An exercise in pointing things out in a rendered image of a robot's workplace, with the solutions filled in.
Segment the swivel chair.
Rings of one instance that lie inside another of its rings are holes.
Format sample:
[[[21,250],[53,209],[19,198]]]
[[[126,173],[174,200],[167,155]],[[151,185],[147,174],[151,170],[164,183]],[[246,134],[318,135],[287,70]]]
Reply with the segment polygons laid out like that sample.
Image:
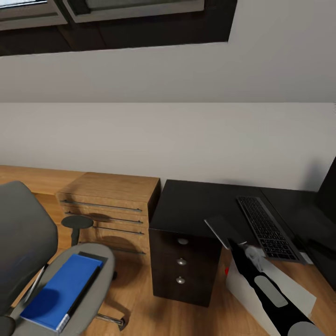
[[[80,229],[93,224],[94,220],[89,217],[65,217],[62,225],[72,228],[71,247],[48,264],[58,248],[56,224],[23,182],[10,181],[0,185],[0,336],[80,336],[94,318],[115,323],[120,331],[126,327],[124,318],[119,320],[98,314],[117,272],[114,271],[114,252],[108,246],[99,243],[78,244]],[[72,254],[102,261],[103,266],[61,333],[22,319],[19,315]],[[12,307],[19,294],[43,267],[27,302],[26,295],[35,281],[17,306]]]

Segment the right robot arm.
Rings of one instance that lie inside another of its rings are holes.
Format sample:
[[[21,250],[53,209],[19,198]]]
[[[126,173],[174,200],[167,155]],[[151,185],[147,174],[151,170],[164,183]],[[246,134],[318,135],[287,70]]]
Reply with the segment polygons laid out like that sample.
[[[263,271],[259,253],[246,256],[244,248],[228,239],[238,272],[254,288],[262,306],[281,336],[326,336]]]

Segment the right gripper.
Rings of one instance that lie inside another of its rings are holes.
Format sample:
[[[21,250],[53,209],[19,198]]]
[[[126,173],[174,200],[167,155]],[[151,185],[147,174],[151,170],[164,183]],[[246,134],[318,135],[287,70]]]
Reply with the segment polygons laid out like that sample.
[[[243,275],[244,269],[247,266],[254,266],[254,264],[247,258],[244,248],[241,245],[238,245],[232,239],[228,239],[228,241],[232,247],[231,253],[238,268],[238,272]]]

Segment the keyboard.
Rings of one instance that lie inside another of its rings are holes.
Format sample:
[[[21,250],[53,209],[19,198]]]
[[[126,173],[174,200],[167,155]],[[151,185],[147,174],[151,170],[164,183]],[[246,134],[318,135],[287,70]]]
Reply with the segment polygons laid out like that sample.
[[[307,261],[259,197],[236,197],[265,252],[266,258],[303,265],[307,264]]]

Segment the pen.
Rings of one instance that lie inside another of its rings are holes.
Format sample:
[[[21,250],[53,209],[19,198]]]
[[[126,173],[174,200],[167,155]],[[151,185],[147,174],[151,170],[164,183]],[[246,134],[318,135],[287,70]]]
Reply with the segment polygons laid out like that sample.
[[[45,266],[44,266],[44,267],[45,267]],[[41,274],[42,274],[42,272],[43,272],[44,267],[42,268],[41,272],[39,273],[37,279],[35,280],[35,282],[34,282],[34,284],[33,284],[33,286],[32,286],[32,288],[29,290],[28,294],[26,295],[25,302],[27,302],[27,300],[29,299],[29,297],[30,297],[30,295],[31,295],[31,293],[32,293],[32,291],[33,291],[33,289],[34,289],[34,287],[35,287],[35,285],[36,285],[38,279],[40,278],[40,276],[41,276]]]

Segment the notebook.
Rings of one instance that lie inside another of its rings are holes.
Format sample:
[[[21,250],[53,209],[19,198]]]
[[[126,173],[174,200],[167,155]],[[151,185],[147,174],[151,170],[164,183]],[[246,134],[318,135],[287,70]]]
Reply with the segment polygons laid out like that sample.
[[[238,245],[246,243],[246,240],[221,215],[205,219],[204,221],[226,249],[232,248],[228,239],[232,239]]]

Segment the folder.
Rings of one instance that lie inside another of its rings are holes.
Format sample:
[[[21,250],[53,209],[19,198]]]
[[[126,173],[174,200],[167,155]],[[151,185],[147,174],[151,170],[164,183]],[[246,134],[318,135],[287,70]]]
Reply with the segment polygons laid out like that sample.
[[[60,334],[102,266],[72,254],[19,316]]]

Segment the monitor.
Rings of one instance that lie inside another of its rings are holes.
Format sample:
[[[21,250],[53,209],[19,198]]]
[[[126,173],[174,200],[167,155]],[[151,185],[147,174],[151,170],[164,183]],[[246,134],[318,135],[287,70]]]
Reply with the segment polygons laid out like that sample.
[[[336,157],[331,164],[313,203],[336,225]],[[311,238],[309,238],[307,242],[336,256],[336,251]]]

